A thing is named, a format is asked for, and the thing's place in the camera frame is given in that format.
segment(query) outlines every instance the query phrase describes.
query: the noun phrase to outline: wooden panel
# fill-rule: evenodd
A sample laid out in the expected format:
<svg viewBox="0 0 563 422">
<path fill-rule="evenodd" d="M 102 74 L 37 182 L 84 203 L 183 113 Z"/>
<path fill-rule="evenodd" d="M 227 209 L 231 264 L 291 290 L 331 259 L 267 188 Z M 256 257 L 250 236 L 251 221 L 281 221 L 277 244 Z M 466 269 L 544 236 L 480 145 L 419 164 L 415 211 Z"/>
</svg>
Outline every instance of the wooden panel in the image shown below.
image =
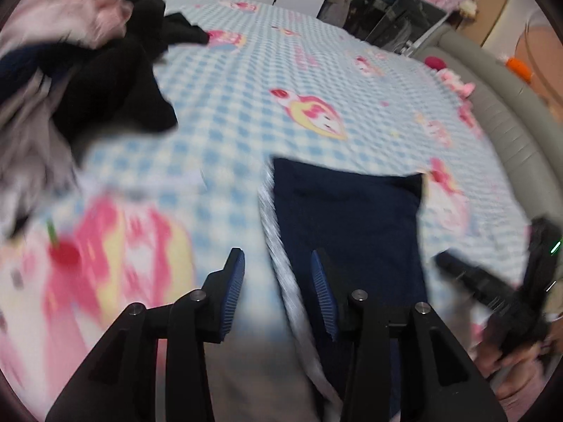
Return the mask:
<svg viewBox="0 0 563 422">
<path fill-rule="evenodd" d="M 507 0 L 477 0 L 479 13 L 475 22 L 463 22 L 458 31 L 482 45 L 496 24 Z"/>
</svg>

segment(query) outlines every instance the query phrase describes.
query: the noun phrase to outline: orange object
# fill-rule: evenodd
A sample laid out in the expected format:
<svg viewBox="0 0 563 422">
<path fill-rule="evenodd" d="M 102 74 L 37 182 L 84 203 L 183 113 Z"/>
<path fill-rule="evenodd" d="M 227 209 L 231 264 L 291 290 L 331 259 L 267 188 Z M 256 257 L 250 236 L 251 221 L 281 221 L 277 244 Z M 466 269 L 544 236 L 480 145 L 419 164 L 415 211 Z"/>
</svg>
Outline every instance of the orange object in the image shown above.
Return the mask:
<svg viewBox="0 0 563 422">
<path fill-rule="evenodd" d="M 532 74 L 531 69 L 522 60 L 518 60 L 517 58 L 511 57 L 508 60 L 506 60 L 505 65 L 522 81 L 525 81 L 528 84 L 531 83 L 531 74 Z"/>
</svg>

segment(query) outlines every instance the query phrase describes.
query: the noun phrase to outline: navy blue fabric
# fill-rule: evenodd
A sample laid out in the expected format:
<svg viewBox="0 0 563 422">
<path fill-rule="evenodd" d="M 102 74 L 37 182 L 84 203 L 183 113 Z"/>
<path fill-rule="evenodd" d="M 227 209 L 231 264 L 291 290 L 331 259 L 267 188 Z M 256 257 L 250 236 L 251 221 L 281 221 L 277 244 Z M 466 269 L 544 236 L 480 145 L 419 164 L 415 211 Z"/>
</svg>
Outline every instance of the navy blue fabric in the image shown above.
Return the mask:
<svg viewBox="0 0 563 422">
<path fill-rule="evenodd" d="M 38 69 L 56 83 L 92 52 L 69 43 L 32 44 L 8 52 L 0 59 L 0 105 L 27 84 Z"/>
<path fill-rule="evenodd" d="M 274 159 L 274 207 L 325 376 L 344 396 L 352 345 L 325 331 L 311 277 L 324 248 L 350 282 L 386 306 L 427 301 L 417 241 L 422 175 L 379 177 Z M 391 344 L 391 414 L 400 404 L 400 360 Z"/>
</svg>

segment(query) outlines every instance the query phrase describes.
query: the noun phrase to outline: pink plush toy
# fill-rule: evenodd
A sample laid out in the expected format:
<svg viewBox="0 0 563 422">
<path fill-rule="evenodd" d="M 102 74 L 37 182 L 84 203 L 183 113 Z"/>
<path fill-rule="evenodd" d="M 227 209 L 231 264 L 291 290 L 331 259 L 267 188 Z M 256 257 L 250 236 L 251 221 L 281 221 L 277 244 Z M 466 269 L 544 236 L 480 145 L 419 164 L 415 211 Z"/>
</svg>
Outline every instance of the pink plush toy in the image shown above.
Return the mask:
<svg viewBox="0 0 563 422">
<path fill-rule="evenodd" d="M 444 62 L 441 58 L 439 57 L 426 57 L 424 59 L 424 64 L 429 67 L 432 68 L 433 70 L 436 71 L 440 71 L 443 70 L 445 68 L 448 68 L 448 65 L 446 65 L 446 62 Z"/>
<path fill-rule="evenodd" d="M 463 100 L 469 97 L 475 90 L 474 83 L 464 84 L 460 76 L 448 68 L 438 71 L 437 76 L 446 87 L 456 92 Z"/>
</svg>

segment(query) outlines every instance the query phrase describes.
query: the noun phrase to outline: gingham pattern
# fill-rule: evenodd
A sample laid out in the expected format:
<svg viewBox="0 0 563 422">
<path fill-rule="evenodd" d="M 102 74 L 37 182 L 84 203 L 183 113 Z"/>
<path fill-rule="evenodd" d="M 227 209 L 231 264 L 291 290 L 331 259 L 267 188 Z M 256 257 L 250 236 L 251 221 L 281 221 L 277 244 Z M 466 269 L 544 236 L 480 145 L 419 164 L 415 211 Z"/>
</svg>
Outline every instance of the gingham pattern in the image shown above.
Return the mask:
<svg viewBox="0 0 563 422">
<path fill-rule="evenodd" d="M 231 247 L 244 250 L 246 275 L 233 330 L 286 339 L 258 214 L 257 190 L 265 161 L 275 154 L 334 169 L 405 175 L 428 169 L 429 159 L 438 157 L 468 197 L 478 233 L 455 237 L 423 205 L 419 235 L 426 282 L 438 313 L 456 333 L 461 334 L 460 328 L 468 331 L 467 297 L 440 277 L 431 257 L 455 247 L 516 282 L 525 260 L 526 220 L 489 142 L 477 140 L 458 119 L 457 97 L 422 64 L 379 51 L 339 28 L 275 6 L 257 4 L 257 11 L 250 13 L 224 2 L 167 0 L 168 12 L 181 11 L 205 30 L 243 33 L 247 42 L 237 52 L 171 47 L 154 70 L 174 105 L 178 129 L 99 141 L 86 158 L 86 170 L 105 183 L 131 186 L 152 175 L 181 176 L 201 168 L 205 192 L 163 191 L 159 207 L 190 231 L 201 283 L 222 267 Z M 296 47 L 318 65 L 300 68 Z M 353 62 L 358 55 L 384 75 L 361 75 Z M 298 125 L 270 89 L 326 101 L 342 117 L 347 140 L 323 137 Z M 415 121 L 416 112 L 441 121 L 453 148 L 428 138 Z M 75 194 L 58 201 L 48 214 L 59 224 L 70 223 L 83 208 L 84 200 Z"/>
</svg>

